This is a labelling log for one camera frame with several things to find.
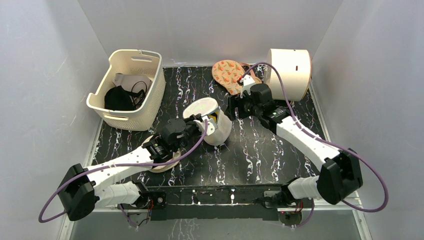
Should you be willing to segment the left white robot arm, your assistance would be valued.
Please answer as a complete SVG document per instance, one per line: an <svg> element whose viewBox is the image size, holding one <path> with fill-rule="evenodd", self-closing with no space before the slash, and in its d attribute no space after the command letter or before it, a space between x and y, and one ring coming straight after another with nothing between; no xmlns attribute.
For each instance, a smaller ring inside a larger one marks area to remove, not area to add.
<svg viewBox="0 0 424 240"><path fill-rule="evenodd" d="M135 150L98 165L71 166L54 193L70 221L88 216L96 207L132 205L144 208L156 202L138 183L120 181L140 172L165 172L190 155L215 131L213 119L200 114L171 119L161 132Z"/></svg>

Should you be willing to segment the yellow black bra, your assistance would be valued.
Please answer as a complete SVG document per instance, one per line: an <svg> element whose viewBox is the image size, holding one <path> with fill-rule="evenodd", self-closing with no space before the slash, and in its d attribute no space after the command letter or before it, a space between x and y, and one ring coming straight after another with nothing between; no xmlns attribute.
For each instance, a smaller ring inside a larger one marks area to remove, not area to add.
<svg viewBox="0 0 424 240"><path fill-rule="evenodd" d="M217 110L215 112L212 112L208 115L208 117L210 119L212 119L215 123L218 123L219 120L219 116L220 116L220 110Z"/></svg>

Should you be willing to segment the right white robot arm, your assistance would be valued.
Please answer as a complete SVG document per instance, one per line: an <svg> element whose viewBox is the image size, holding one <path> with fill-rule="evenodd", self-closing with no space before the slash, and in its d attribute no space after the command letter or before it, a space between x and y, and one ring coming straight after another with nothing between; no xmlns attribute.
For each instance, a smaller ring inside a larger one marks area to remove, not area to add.
<svg viewBox="0 0 424 240"><path fill-rule="evenodd" d="M229 96L225 115L230 120L256 117L264 128L292 144L320 171L317 176L290 180L277 193L265 193L261 201L266 208L295 207L305 198L336 205L363 186L359 159L348 150L323 143L293 118L287 107L275 103L266 84L254 84L241 94Z"/></svg>

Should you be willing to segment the white blue-trimmed mesh laundry bag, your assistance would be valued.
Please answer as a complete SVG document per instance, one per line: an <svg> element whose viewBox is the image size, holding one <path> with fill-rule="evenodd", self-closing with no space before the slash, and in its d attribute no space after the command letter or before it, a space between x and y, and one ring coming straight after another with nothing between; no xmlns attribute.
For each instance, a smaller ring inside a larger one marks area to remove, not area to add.
<svg viewBox="0 0 424 240"><path fill-rule="evenodd" d="M185 119L197 114L209 115L217 110L220 110L218 129L212 135L204 137L204 141L211 146L222 145L228 139L232 129L232 121L222 111L218 102L212 97L200 98L188 105L182 114Z"/></svg>

